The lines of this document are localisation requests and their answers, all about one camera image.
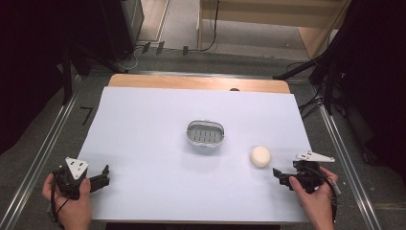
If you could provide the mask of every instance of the human arm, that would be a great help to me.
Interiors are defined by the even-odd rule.
[[[52,183],[54,175],[50,173],[45,179],[44,186],[42,188],[42,195],[51,201]],[[90,204],[90,180],[85,178],[81,181],[79,186],[80,197],[78,200],[63,197],[59,189],[56,187],[55,191],[55,203],[57,217],[60,223],[64,226],[65,230],[87,230],[92,219],[92,208]]]
[[[338,176],[327,169],[320,167],[320,171],[328,180],[337,181]],[[316,230],[334,229],[331,198],[332,192],[325,182],[312,194],[308,194],[301,183],[293,176],[289,177],[290,185],[298,195],[305,214]]]

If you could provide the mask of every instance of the white ball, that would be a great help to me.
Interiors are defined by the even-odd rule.
[[[267,147],[258,146],[251,151],[250,158],[255,166],[263,168],[269,165],[272,155]]]

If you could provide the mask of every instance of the soap dish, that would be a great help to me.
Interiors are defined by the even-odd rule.
[[[223,126],[210,121],[191,122],[186,133],[193,144],[201,147],[215,147],[224,140]]]

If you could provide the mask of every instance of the wrist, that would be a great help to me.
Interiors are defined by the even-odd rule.
[[[315,222],[313,226],[315,230],[334,230],[334,224],[332,222]]]

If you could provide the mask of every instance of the white paper sheet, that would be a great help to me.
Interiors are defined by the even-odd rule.
[[[188,124],[224,126],[224,142],[202,149]],[[266,146],[269,167],[250,151]],[[89,176],[110,166],[110,185],[92,194],[93,219],[109,221],[307,221],[294,192],[272,168],[295,173],[311,150],[293,95],[106,87],[79,159]]]

